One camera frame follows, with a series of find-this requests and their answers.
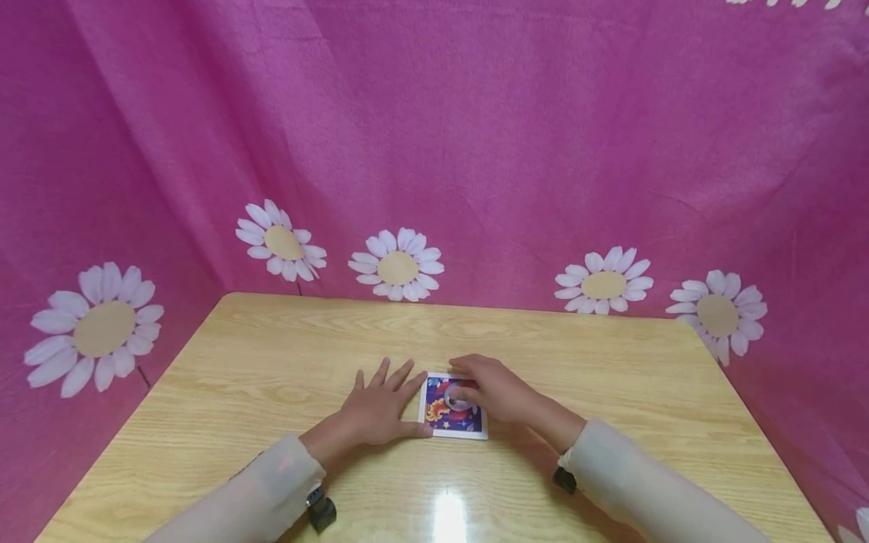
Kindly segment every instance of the flower center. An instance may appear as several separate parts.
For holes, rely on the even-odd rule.
[[[419,271],[414,257],[404,251],[389,253],[377,265],[377,274],[390,285],[410,283]]]
[[[72,344],[84,356],[105,356],[121,347],[135,326],[136,311],[128,303],[107,301],[84,314],[72,333]]]
[[[697,302],[697,316],[703,328],[715,337],[732,334],[740,324],[740,312],[729,298],[722,295],[700,298]]]
[[[276,224],[266,230],[266,247],[284,260],[299,260],[304,256],[295,234]]]
[[[582,294],[597,300],[608,300],[625,292],[627,279],[618,272],[598,272],[582,282]]]

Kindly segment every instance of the card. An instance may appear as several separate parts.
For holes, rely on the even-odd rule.
[[[452,398],[458,387],[477,388],[477,383],[451,374],[428,374],[420,391],[419,422],[434,428],[436,437],[487,440],[486,412],[473,403]]]

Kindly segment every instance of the playing card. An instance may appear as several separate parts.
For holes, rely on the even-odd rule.
[[[486,412],[472,403],[452,398],[458,387],[477,388],[477,383],[450,374],[428,374],[420,391],[419,422],[434,428],[438,437],[488,439]]]

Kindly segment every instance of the tabletop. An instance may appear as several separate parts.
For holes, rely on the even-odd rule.
[[[141,540],[285,433],[333,413],[357,368],[371,375],[389,356],[446,371],[474,352],[609,421],[771,540],[830,540],[681,321],[252,294],[221,300],[40,540]],[[336,523],[317,536],[300,521],[284,539],[641,540],[555,487],[557,457],[533,433],[495,420],[488,431],[355,451],[327,477]]]

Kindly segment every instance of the sleeve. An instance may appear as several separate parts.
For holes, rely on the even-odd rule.
[[[649,541],[768,541],[733,509],[603,420],[590,420],[558,463],[596,506]]]
[[[302,516],[325,476],[302,442],[288,435],[147,541],[275,541]]]

